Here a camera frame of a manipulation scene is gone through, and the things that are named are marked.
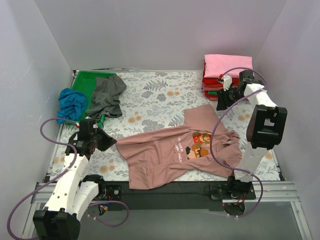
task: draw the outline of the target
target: gray cloth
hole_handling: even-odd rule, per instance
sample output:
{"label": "gray cloth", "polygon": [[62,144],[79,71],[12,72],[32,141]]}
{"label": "gray cloth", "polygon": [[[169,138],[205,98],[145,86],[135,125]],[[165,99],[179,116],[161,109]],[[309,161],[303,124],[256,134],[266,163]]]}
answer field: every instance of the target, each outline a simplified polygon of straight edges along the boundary
{"label": "gray cloth", "polygon": [[96,121],[99,121],[103,114],[109,118],[121,117],[119,95],[127,85],[116,74],[108,78],[96,77],[95,81],[96,87],[92,94],[91,106],[85,111],[86,115]]}

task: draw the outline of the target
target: gray floor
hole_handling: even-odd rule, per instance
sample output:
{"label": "gray floor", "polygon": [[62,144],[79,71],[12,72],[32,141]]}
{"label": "gray floor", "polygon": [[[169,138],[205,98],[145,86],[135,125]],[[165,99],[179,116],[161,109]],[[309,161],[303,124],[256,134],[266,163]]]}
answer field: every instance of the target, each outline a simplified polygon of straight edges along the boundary
{"label": "gray floor", "polygon": [[[246,209],[253,203],[246,203]],[[88,210],[98,215],[97,207]],[[125,211],[106,212],[102,218],[120,222]],[[122,226],[112,228],[85,215],[79,240],[300,240],[302,239],[289,202],[263,202],[256,211],[235,220],[206,210],[132,210]]]}

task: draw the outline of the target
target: green plastic tray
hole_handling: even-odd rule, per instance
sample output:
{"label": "green plastic tray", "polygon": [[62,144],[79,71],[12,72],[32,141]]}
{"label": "green plastic tray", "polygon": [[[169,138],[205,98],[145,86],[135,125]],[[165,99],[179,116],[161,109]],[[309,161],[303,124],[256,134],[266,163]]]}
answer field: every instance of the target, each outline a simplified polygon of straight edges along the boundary
{"label": "green plastic tray", "polygon": [[[98,72],[98,71],[79,71],[74,83],[71,87],[72,90],[77,90],[83,93],[86,96],[87,104],[86,109],[90,109],[92,94],[96,88],[96,77],[107,79],[109,76],[114,75],[115,73],[110,72]],[[86,118],[86,111],[81,115],[80,120]],[[97,123],[99,127],[103,128],[103,123],[106,116],[103,114],[100,118],[100,121]]]}

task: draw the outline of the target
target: folded pink shirt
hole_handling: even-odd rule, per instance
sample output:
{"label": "folded pink shirt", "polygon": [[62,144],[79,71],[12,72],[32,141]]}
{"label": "folded pink shirt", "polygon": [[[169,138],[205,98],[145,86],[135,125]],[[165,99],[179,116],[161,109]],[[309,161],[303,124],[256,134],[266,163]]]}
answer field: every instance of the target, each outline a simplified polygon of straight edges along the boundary
{"label": "folded pink shirt", "polygon": [[[252,69],[252,57],[250,56],[207,54],[204,55],[204,61],[205,78],[218,78],[225,71],[236,67]],[[227,75],[232,78],[239,78],[239,73],[242,71],[243,69],[232,70]]]}
{"label": "folded pink shirt", "polygon": [[[128,163],[130,189],[158,188],[191,169],[225,178],[232,173],[210,153],[211,132],[218,121],[211,105],[186,109],[184,120],[184,125],[117,139],[116,148]],[[216,158],[235,168],[242,158],[238,142],[238,134],[220,123],[212,145]]]}

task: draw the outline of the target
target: t-shirt sleeve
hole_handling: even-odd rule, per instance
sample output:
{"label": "t-shirt sleeve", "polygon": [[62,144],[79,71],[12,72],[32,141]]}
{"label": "t-shirt sleeve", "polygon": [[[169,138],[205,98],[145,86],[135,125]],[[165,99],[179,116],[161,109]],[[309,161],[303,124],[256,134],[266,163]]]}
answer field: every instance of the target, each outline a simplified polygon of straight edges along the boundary
{"label": "t-shirt sleeve", "polygon": [[[210,104],[184,110],[185,124],[194,129],[212,132],[218,120],[219,118]],[[220,123],[217,130],[225,131],[226,129]]]}

